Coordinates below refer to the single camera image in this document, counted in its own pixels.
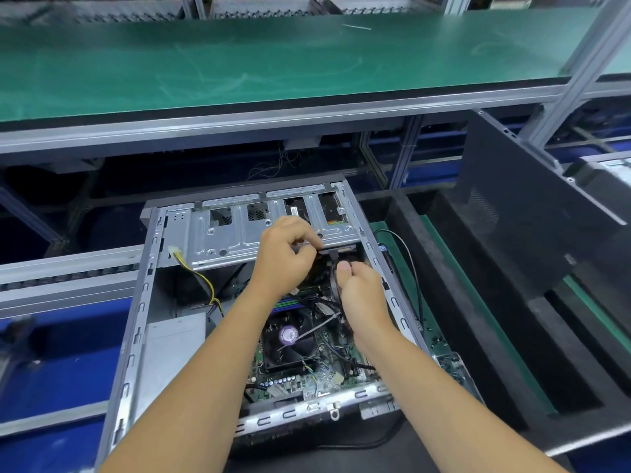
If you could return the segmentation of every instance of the person's left hand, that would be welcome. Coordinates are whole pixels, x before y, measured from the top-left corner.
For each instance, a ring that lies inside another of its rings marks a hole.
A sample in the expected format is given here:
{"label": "person's left hand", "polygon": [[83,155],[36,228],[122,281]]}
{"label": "person's left hand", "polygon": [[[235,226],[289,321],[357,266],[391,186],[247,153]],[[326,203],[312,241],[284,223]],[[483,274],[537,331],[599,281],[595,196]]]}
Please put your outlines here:
{"label": "person's left hand", "polygon": [[[296,253],[292,244],[308,241]],[[254,271],[248,287],[279,300],[300,284],[311,269],[316,249],[324,247],[308,222],[297,215],[284,215],[263,231]]]}

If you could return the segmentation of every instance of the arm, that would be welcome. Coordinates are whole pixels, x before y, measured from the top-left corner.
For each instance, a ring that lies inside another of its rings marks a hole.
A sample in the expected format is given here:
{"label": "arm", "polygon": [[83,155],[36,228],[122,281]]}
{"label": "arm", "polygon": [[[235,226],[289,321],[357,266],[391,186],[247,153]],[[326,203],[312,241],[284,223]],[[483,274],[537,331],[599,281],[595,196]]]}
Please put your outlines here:
{"label": "arm", "polygon": [[376,367],[442,473],[565,471],[401,335],[392,325],[375,270],[340,262],[337,277],[357,347]]}
{"label": "arm", "polygon": [[[291,244],[311,245],[297,254]],[[321,240],[296,216],[261,235],[252,278],[230,312],[103,463],[102,473],[220,472],[254,351],[276,302],[304,280]]]}

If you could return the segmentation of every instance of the cooling fan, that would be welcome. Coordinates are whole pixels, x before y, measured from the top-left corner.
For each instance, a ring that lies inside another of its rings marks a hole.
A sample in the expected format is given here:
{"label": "cooling fan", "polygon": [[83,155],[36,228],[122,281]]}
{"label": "cooling fan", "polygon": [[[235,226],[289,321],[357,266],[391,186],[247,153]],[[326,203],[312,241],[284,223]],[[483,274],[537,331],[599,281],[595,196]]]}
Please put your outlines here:
{"label": "cooling fan", "polygon": [[313,334],[296,340],[313,328],[311,312],[296,309],[270,317],[263,330],[263,370],[272,373],[302,368],[304,363],[317,362],[319,357]]}

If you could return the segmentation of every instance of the green work surface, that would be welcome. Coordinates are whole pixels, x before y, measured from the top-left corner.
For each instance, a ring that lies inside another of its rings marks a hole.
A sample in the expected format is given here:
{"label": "green work surface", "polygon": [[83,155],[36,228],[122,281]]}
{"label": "green work surface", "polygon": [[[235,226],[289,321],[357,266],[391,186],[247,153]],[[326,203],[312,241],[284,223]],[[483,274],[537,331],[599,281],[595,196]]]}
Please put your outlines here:
{"label": "green work surface", "polygon": [[554,78],[596,14],[0,27],[0,122]]}

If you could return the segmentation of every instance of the hand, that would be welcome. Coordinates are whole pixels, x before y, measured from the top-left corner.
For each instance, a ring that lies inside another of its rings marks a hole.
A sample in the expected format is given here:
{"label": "hand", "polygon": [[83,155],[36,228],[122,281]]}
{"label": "hand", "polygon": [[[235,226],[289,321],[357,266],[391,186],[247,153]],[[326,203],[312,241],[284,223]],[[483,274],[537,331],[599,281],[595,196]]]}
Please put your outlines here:
{"label": "hand", "polygon": [[[292,249],[296,241],[310,244]],[[316,249],[324,247],[308,222],[297,215],[284,215],[274,225],[263,231],[259,253],[248,287],[261,295],[271,295],[278,301],[300,284],[311,269]]]}
{"label": "hand", "polygon": [[381,335],[396,330],[390,320],[381,276],[362,262],[338,263],[336,278],[341,289],[342,307],[353,328],[355,343],[360,351]]}

